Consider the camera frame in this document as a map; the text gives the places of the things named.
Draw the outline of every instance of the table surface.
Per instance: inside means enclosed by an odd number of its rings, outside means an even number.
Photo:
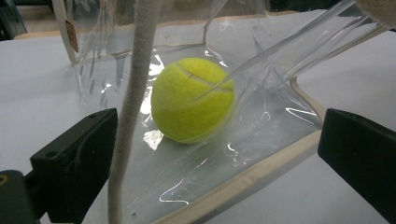
[[[386,32],[301,74],[325,107],[396,131],[396,34]],[[27,174],[30,156],[83,116],[59,36],[0,42],[0,170]],[[318,154],[207,223],[387,223]]]

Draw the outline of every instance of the yellow tennis ball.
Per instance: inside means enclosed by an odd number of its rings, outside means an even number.
[[[167,65],[151,94],[151,115],[160,131],[180,143],[205,140],[233,107],[231,80],[203,96],[226,76],[218,65],[200,58]]]

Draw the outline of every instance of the white surface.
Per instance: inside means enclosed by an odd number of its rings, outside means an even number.
[[[385,33],[300,78],[327,107],[396,130],[396,34]],[[60,37],[0,42],[0,170],[30,171],[29,157],[82,118]],[[318,155],[208,223],[386,223]]]

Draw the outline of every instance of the wrinkled plastic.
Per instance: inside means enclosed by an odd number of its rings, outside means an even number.
[[[301,9],[299,1],[284,6],[282,1],[271,1],[271,6],[268,1],[238,1],[241,7],[234,8],[232,2],[163,1],[124,181],[125,223],[150,223],[168,215],[319,130],[316,112],[288,80],[381,29],[352,1],[324,1],[315,10]],[[77,29],[83,108],[87,114],[120,109],[134,33],[132,10],[125,8],[133,1],[82,3],[66,1],[67,16]],[[87,10],[90,16],[84,15]],[[228,74],[219,85],[232,80],[235,92],[232,112],[222,124],[190,145],[163,136],[150,104],[156,77],[166,65],[187,57],[216,63]]]

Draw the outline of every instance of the clear plastic bag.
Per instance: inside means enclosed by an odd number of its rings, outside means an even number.
[[[151,223],[175,212],[321,129],[316,111],[288,81],[383,29],[352,1],[322,1],[318,9],[283,2],[163,1],[124,181],[125,223]],[[133,5],[132,0],[65,1],[78,40],[74,56],[86,114],[121,107],[134,35],[133,7],[127,6]],[[228,74],[222,83],[232,80],[235,93],[229,117],[190,145],[163,136],[150,104],[156,77],[183,58],[216,63]]]

